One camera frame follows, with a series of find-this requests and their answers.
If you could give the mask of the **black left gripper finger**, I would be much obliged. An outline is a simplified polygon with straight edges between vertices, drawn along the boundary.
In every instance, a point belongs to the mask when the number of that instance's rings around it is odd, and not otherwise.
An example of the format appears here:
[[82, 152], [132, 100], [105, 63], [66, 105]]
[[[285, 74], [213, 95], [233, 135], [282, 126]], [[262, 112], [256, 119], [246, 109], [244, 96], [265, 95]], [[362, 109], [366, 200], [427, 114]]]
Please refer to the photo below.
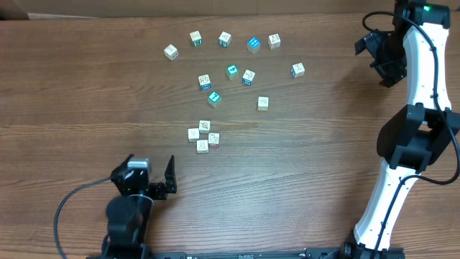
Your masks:
[[175, 177], [175, 156], [171, 155], [165, 170], [165, 193], [176, 194], [177, 193], [177, 181]]
[[134, 154], [129, 154], [126, 159], [120, 163], [120, 166], [127, 166], [128, 162], [134, 157]]

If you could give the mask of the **wooden block green side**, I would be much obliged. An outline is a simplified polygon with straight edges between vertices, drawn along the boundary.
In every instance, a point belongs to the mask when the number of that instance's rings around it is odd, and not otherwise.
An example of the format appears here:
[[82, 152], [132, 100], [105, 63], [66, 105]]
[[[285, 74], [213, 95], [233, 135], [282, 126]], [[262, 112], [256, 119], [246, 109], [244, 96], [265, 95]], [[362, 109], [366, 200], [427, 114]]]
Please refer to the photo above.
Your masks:
[[196, 150], [198, 154], [208, 153], [208, 140], [198, 140], [196, 142]]
[[199, 31], [194, 31], [190, 33], [190, 39], [193, 46], [200, 46], [203, 44], [202, 37]]

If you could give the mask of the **wooden block red ladybug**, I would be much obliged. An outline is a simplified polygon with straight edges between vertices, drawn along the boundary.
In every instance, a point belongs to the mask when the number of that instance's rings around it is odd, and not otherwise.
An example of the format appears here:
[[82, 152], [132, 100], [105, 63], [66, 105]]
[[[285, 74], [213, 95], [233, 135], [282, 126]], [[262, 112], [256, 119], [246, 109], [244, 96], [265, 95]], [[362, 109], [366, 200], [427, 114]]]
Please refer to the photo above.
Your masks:
[[209, 147], [218, 147], [220, 142], [220, 134], [219, 133], [208, 133], [208, 146]]

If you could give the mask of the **wooden block leaf drawing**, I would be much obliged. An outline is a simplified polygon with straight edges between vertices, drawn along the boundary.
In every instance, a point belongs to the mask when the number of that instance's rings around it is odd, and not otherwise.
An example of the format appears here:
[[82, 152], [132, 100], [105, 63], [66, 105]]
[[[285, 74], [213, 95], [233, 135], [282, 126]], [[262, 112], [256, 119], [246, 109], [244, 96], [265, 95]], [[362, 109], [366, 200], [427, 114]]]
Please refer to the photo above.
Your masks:
[[211, 122], [208, 120], [200, 120], [198, 130], [201, 134], [208, 134], [211, 129]]

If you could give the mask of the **green number seven block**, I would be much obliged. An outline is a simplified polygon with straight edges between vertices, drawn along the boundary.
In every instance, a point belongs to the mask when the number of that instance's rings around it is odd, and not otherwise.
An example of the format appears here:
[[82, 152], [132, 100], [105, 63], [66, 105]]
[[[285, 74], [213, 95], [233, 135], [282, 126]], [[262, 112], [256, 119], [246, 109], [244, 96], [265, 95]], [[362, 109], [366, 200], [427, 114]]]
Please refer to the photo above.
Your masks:
[[213, 91], [209, 96], [208, 96], [208, 103], [216, 108], [222, 100], [222, 96], [217, 93], [216, 91]]

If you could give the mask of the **wooden block blue side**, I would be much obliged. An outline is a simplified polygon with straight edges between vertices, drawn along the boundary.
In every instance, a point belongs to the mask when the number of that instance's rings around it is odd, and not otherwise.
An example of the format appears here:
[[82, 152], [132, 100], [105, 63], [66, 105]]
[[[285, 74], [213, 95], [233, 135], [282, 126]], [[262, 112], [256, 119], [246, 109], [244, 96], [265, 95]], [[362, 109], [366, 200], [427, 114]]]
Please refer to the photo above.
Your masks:
[[291, 66], [290, 72], [293, 78], [299, 78], [304, 76], [305, 68], [302, 63], [296, 63]]
[[208, 90], [211, 88], [211, 79], [208, 74], [198, 77], [198, 82], [202, 91]]

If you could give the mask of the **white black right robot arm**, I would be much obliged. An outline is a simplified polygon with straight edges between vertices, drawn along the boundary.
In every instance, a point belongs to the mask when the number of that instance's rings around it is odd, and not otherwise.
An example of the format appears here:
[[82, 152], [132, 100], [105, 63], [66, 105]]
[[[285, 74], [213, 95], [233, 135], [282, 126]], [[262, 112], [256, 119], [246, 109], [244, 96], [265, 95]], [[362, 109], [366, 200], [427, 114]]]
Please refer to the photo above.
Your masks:
[[423, 175], [448, 145], [459, 151], [456, 134], [459, 114], [453, 112], [446, 90], [445, 49], [450, 9], [427, 1], [399, 0], [389, 12], [393, 29], [370, 29], [355, 44], [355, 53], [367, 50], [371, 68], [387, 88], [407, 81], [405, 106], [380, 130], [377, 154], [382, 159], [377, 183], [362, 218], [340, 248], [308, 248], [307, 258], [404, 258], [392, 248], [392, 229], [416, 181], [436, 185], [453, 183]]

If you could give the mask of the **green top wooden block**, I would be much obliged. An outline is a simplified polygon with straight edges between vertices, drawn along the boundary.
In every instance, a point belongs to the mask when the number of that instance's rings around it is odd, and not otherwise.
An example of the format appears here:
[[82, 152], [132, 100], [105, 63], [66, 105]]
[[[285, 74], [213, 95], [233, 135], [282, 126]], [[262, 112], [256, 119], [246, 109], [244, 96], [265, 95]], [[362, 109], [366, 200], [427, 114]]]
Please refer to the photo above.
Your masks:
[[234, 80], [239, 75], [239, 69], [236, 65], [230, 65], [226, 68], [226, 75], [229, 80]]

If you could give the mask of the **wooden block blue drawing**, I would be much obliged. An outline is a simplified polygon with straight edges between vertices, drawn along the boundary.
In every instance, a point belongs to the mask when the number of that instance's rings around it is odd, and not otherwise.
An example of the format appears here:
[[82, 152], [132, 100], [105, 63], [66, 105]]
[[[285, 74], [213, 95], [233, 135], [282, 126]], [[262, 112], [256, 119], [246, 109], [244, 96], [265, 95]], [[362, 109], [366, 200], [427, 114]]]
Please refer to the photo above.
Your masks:
[[242, 76], [242, 83], [251, 86], [253, 84], [253, 80], [255, 78], [256, 73], [251, 70], [245, 70], [243, 76]]

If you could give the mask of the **blue top wooden block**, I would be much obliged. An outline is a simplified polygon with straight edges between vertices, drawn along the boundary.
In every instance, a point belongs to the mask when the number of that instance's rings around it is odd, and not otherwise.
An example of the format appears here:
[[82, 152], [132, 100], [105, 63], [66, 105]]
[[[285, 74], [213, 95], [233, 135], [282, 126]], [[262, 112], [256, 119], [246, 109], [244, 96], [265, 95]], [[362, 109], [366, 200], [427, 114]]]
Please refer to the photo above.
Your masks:
[[251, 53], [257, 53], [260, 49], [261, 42], [258, 38], [252, 37], [248, 42], [247, 42], [247, 49]]

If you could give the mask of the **wooden block teal side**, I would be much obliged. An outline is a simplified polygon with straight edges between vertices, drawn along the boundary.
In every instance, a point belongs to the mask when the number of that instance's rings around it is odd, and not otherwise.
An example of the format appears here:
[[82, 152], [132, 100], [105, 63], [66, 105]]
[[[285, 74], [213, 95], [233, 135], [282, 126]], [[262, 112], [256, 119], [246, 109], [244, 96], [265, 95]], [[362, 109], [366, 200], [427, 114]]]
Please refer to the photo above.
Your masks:
[[228, 47], [231, 43], [231, 39], [231, 34], [229, 34], [228, 32], [222, 32], [218, 38], [218, 43], [222, 47]]

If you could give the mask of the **cardboard strip at back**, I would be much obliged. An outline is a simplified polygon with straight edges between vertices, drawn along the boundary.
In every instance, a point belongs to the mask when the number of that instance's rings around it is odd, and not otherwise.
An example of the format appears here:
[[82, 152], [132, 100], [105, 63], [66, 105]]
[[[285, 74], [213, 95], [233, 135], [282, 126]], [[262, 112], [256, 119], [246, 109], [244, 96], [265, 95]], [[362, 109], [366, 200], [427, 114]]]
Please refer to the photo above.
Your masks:
[[1, 17], [164, 17], [366, 13], [392, 11], [394, 0], [1, 0]]

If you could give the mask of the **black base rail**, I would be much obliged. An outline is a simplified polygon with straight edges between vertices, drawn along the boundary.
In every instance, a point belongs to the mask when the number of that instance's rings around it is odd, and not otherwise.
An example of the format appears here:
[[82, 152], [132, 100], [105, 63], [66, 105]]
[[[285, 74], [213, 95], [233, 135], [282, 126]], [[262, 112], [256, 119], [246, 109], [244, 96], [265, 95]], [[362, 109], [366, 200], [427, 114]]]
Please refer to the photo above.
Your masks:
[[375, 259], [404, 259], [403, 249], [385, 250], [374, 252], [363, 247], [358, 247], [356, 251], [349, 255], [344, 253], [347, 247], [328, 247], [328, 248], [307, 248], [298, 252], [267, 252], [267, 253], [202, 253], [186, 254], [180, 253], [152, 253], [147, 258], [150, 259], [339, 259], [339, 258], [375, 258]]

